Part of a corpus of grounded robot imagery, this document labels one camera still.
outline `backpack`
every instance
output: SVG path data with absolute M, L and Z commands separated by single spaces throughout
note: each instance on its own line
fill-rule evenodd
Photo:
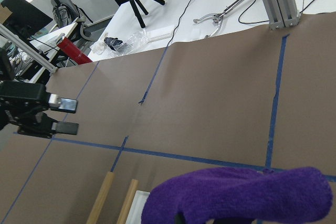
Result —
M 54 20 L 58 28 L 70 25 L 76 18 L 81 18 L 79 10 L 91 21 L 82 8 L 79 8 L 71 0 L 51 0 L 53 5 Z

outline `wooden dowel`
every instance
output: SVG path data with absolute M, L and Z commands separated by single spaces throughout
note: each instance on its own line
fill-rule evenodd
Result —
M 130 187 L 128 188 L 126 198 L 124 200 L 124 203 L 122 204 L 122 208 L 119 214 L 119 218 L 117 221 L 117 224 L 125 224 L 127 220 L 127 216 L 130 212 L 132 202 L 136 193 L 136 190 L 138 188 L 139 181 L 136 179 L 132 179 Z
M 100 215 L 100 211 L 105 203 L 105 200 L 110 190 L 110 187 L 112 185 L 113 179 L 114 179 L 114 173 L 107 172 L 105 179 L 103 181 L 103 184 L 100 187 L 96 201 L 93 204 L 93 208 L 91 210 L 91 213 L 89 215 L 89 218 L 86 224 L 96 224 L 97 223 L 97 220 Z

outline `blue tape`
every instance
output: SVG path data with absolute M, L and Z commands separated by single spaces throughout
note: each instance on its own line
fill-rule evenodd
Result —
M 257 165 L 240 164 L 240 163 L 219 161 L 219 160 L 208 159 L 208 158 L 191 157 L 191 156 L 170 154 L 170 153 L 164 153 L 164 152 L 153 152 L 153 151 L 139 150 L 139 149 L 133 149 L 133 148 L 124 148 L 123 151 L 158 156 L 158 157 L 168 157 L 168 158 L 174 158 L 174 159 L 180 159 L 180 160 L 186 160 L 186 161 L 192 161 L 192 162 L 198 162 L 198 163 L 204 163 L 204 164 L 211 164 L 211 165 L 218 165 L 218 166 L 249 168 L 249 169 L 254 169 L 254 170 L 264 169 L 263 166 L 257 166 Z
M 125 147 L 125 144 L 126 144 L 127 139 L 128 139 L 128 136 L 125 137 L 124 142 L 123 142 L 122 145 L 121 145 L 121 148 L 120 148 L 120 150 L 119 150 L 119 153 L 117 154 L 117 157 L 116 157 L 116 159 L 115 159 L 115 161 L 114 161 L 114 163 L 113 163 L 113 165 L 112 165 L 111 172 L 113 172 L 114 169 L 116 168 L 117 162 L 118 162 L 118 160 L 119 160 L 119 157 L 120 157 L 120 155 L 121 155 L 121 152 L 123 151 L 123 149 L 124 149 L 124 147 Z
M 70 143 L 70 144 L 80 144 L 80 145 L 85 145 L 85 146 L 104 148 L 104 149 L 110 149 L 110 150 L 117 150 L 117 151 L 120 150 L 120 147 L 114 146 L 114 145 L 96 144 L 96 143 L 83 142 L 83 141 L 78 141 L 78 140 L 69 140 L 69 139 L 56 138 L 56 137 L 53 137 L 52 139 L 54 141 L 65 142 L 65 143 Z
M 164 51 L 163 51 L 163 54 L 162 54 L 161 59 L 160 59 L 160 61 L 159 61 L 159 64 L 157 64 L 157 67 L 156 67 L 156 70 L 155 70 L 154 75 L 153 75 L 153 77 L 152 77 L 152 80 L 151 80 L 150 83 L 148 84 L 148 87 L 147 87 L 147 89 L 146 89 L 146 91 L 145 91 L 145 94 L 143 95 L 143 98 L 142 98 L 141 101 L 138 102 L 138 103 L 142 104 L 142 103 L 145 101 L 145 99 L 146 99 L 146 97 L 147 97 L 147 95 L 148 95 L 148 92 L 149 92 L 149 90 L 150 90 L 150 88 L 151 88 L 151 86 L 152 86 L 152 84 L 153 84 L 153 81 L 154 81 L 154 79 L 155 79 L 155 77 L 156 77 L 156 74 L 157 74 L 158 71 L 159 71 L 159 67 L 160 67 L 160 65 L 161 65 L 161 63 L 162 63 L 162 60 L 163 60 L 163 58 L 164 58 L 164 56 L 165 56 L 165 54 L 166 54 L 166 52 L 167 52 L 167 49 L 168 49 L 168 44 L 167 44 L 166 48 L 165 48 Z
M 89 78 L 86 80 L 86 82 L 84 83 L 83 87 L 82 87 L 81 90 L 79 91 L 78 95 L 76 96 L 76 100 L 77 100 L 77 99 L 79 98 L 79 96 L 82 94 L 82 92 L 83 92 L 85 86 L 88 84 L 88 82 L 89 82 L 89 80 L 91 79 L 93 73 L 94 73 L 95 70 L 97 69 L 97 66 L 99 65 L 99 63 L 100 63 L 100 61 L 98 61 L 98 63 L 97 63 L 96 66 L 94 67 L 93 71 L 91 72 Z M 64 122 L 65 119 L 68 117 L 68 114 L 69 114 L 69 113 L 67 113 L 67 114 L 64 116 L 64 118 L 63 118 L 63 120 L 62 120 L 63 122 Z
M 266 154 L 266 163 L 265 163 L 266 168 L 270 168 L 271 165 L 272 165 L 273 143 L 274 143 L 275 125 L 276 125 L 277 112 L 278 112 L 281 75 L 282 75 L 282 67 L 284 65 L 283 60 L 284 60 L 284 57 L 285 57 L 285 49 L 286 49 L 286 43 L 287 43 L 288 36 L 289 36 L 289 34 L 286 35 L 286 36 L 283 36 L 282 42 L 281 42 L 281 50 L 280 50 L 279 63 L 278 63 L 277 79 L 276 79 L 276 82 L 275 82 L 276 92 L 275 92 L 275 95 L 274 95 L 274 98 L 273 98 L 271 121 L 270 121 L 270 126 L 269 126 L 267 154 Z
M 38 161 L 37 161 L 37 163 L 35 164 L 33 170 L 30 172 L 30 174 L 29 174 L 28 178 L 26 179 L 25 183 L 23 184 L 23 186 L 22 186 L 20 192 L 18 193 L 18 195 L 16 196 L 15 200 L 13 201 L 13 203 L 12 203 L 11 207 L 9 208 L 8 212 L 6 213 L 4 219 L 1 221 L 1 224 L 3 224 L 3 223 L 5 222 L 5 220 L 6 220 L 6 218 L 8 217 L 10 211 L 12 210 L 12 208 L 14 207 L 14 205 L 15 205 L 15 203 L 17 202 L 18 198 L 20 197 L 21 193 L 22 193 L 23 190 L 25 189 L 25 187 L 26 187 L 27 183 L 29 182 L 31 176 L 33 175 L 33 173 L 34 173 L 36 167 L 38 166 L 38 164 L 39 164 L 40 161 L 42 160 L 44 154 L 47 152 L 47 150 L 48 150 L 49 146 L 51 145 L 51 143 L 52 143 L 52 140 L 49 141 L 49 144 L 47 145 L 47 147 L 46 147 L 45 150 L 43 151 L 41 157 L 38 159 Z
M 336 182 L 336 176 L 325 175 L 325 177 L 329 182 Z

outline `red bottle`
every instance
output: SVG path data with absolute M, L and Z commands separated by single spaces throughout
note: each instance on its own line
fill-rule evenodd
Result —
M 83 54 L 82 51 L 66 37 L 62 38 L 57 46 L 78 65 L 92 62 L 89 57 Z

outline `desk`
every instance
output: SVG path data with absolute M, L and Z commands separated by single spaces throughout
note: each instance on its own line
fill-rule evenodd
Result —
M 189 0 L 165 0 L 166 4 L 161 6 L 152 0 L 140 1 L 149 11 L 147 16 L 142 15 L 147 30 L 155 30 L 169 25 L 173 25 L 175 27 L 177 25 L 178 18 L 189 2 Z M 220 13 L 227 5 L 230 5 L 234 1 L 235 0 L 193 0 L 181 20 L 181 24 L 174 36 L 173 42 L 199 40 L 203 39 L 205 35 L 212 33 L 215 26 L 211 19 L 200 24 L 194 24 L 193 19 L 200 18 L 208 13 Z M 222 28 L 217 35 L 229 34 L 256 26 L 244 25 L 238 22 L 239 15 L 249 4 L 251 4 L 252 1 L 253 0 L 246 0 L 234 11 L 232 11 L 232 13 L 224 19 Z M 303 6 L 306 6 L 310 1 L 311 0 L 296 0 L 298 9 L 302 10 Z M 335 2 L 336 0 L 317 0 L 307 9 L 305 13 L 312 14 L 335 11 L 336 5 L 327 4 L 329 1 Z M 242 18 L 245 22 L 257 22 L 267 19 L 268 17 L 262 0 L 257 0 L 257 2 Z M 103 32 L 103 35 L 108 32 L 109 37 L 118 37 L 121 40 L 126 40 L 130 35 L 139 30 L 141 30 L 141 28 L 138 20 L 133 13 L 130 3 L 127 2 L 119 7 L 111 22 Z M 141 47 L 136 52 L 163 48 L 169 40 L 170 38 L 151 42 Z M 93 61 L 98 61 L 109 58 L 109 55 L 107 52 L 104 52 L 102 55 L 96 55 L 91 52 L 89 54 L 89 58 Z
M 70 37 L 71 34 L 72 34 L 72 32 L 74 31 L 74 29 L 76 28 L 76 26 L 77 26 L 77 23 L 74 22 L 74 23 L 72 23 L 72 24 L 70 24 L 70 25 L 68 25 L 68 26 L 62 27 L 62 28 L 60 28 L 60 29 L 58 29 L 58 30 L 55 30 L 55 31 L 53 31 L 53 32 L 51 32 L 51 33 L 49 33 L 49 34 L 46 34 L 46 35 L 44 35 L 44 36 L 42 36 L 42 37 L 39 37 L 39 38 L 37 38 L 37 39 L 40 40 L 40 41 L 42 41 L 42 42 L 46 42 L 47 40 L 49 40 L 49 39 L 51 39 L 51 38 L 53 38 L 53 37 L 55 37 L 55 36 L 57 36 L 57 35 L 59 35 L 59 34 L 61 34 L 61 33 L 64 33 L 66 37 Z M 36 48 L 38 48 L 39 46 L 41 46 L 41 43 L 38 42 L 37 40 L 33 40 L 33 41 L 31 41 L 30 43 L 31 43 L 34 47 L 36 47 Z M 47 57 L 49 58 L 49 62 L 51 62 L 51 61 L 55 58 L 55 56 L 57 55 L 57 53 L 58 53 L 58 50 L 56 51 L 56 50 L 54 50 L 54 49 L 48 51 L 48 53 L 47 53 Z M 42 74 L 43 74 L 43 72 L 44 72 L 45 70 L 46 70 L 46 69 L 42 67 L 42 68 L 41 68 L 41 69 L 40 69 L 40 70 L 39 70 L 39 71 L 38 71 L 38 72 L 31 78 L 31 80 L 30 80 L 29 82 L 30 82 L 30 83 L 35 83 L 35 82 L 42 76 Z

